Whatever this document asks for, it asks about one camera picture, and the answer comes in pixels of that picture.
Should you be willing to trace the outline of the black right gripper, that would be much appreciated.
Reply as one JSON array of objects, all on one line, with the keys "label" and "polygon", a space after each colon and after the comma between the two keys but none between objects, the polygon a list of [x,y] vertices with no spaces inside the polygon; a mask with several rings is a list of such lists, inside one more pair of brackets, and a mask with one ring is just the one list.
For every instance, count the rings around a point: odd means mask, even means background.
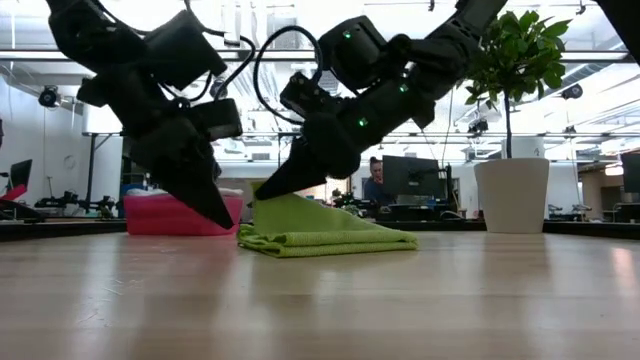
[{"label": "black right gripper", "polygon": [[289,158],[254,192],[258,200],[305,190],[355,172],[361,153],[413,119],[434,120],[435,101],[404,77],[383,80],[353,98],[333,97],[316,82],[294,74],[281,103],[304,118]]}]

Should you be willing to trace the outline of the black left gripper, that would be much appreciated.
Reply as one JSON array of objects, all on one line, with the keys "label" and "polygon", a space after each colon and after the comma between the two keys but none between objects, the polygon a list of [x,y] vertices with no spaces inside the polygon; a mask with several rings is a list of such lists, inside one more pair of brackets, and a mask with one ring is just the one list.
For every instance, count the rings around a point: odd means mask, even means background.
[{"label": "black left gripper", "polygon": [[165,96],[147,66],[115,66],[82,82],[78,97],[107,106],[132,139],[130,156],[177,200],[225,229],[235,225],[214,181],[211,143],[242,134],[235,101],[191,104]]}]

